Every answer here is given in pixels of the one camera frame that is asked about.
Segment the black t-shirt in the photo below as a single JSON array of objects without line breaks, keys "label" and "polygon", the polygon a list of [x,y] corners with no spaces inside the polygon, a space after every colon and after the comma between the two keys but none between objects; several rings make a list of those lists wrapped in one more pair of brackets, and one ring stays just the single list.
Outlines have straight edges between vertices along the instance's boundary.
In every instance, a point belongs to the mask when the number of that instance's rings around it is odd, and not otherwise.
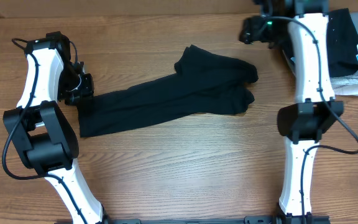
[{"label": "black t-shirt", "polygon": [[78,105],[83,138],[144,128],[195,113],[236,115],[254,102],[245,87],[259,78],[254,65],[194,45],[174,64],[175,73]]}]

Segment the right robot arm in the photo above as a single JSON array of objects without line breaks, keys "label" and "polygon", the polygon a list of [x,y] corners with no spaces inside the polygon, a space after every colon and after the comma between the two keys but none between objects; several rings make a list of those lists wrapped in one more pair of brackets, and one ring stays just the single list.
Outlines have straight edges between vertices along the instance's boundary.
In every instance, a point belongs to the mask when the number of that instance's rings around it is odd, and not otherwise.
[{"label": "right robot arm", "polygon": [[244,21],[239,40],[267,42],[270,48],[290,40],[296,81],[295,102],[281,108],[277,128],[285,145],[285,175],[276,214],[246,217],[246,223],[329,223],[311,209],[313,165],[322,135],[342,115],[335,100],[327,56],[327,1],[256,1],[260,15]]}]

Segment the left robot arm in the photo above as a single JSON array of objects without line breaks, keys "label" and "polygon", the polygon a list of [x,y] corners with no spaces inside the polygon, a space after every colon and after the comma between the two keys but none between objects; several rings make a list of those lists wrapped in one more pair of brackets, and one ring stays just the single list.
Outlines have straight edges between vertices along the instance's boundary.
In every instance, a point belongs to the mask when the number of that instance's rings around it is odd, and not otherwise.
[{"label": "left robot arm", "polygon": [[76,134],[58,102],[76,106],[93,97],[92,76],[84,63],[71,58],[76,47],[61,32],[51,32],[42,39],[13,38],[28,63],[23,94],[16,108],[5,111],[3,123],[8,137],[2,152],[2,168],[7,167],[7,150],[14,145],[17,154],[35,175],[45,179],[57,191],[70,212],[73,223],[109,223],[103,205],[90,191],[78,164],[79,145]]}]

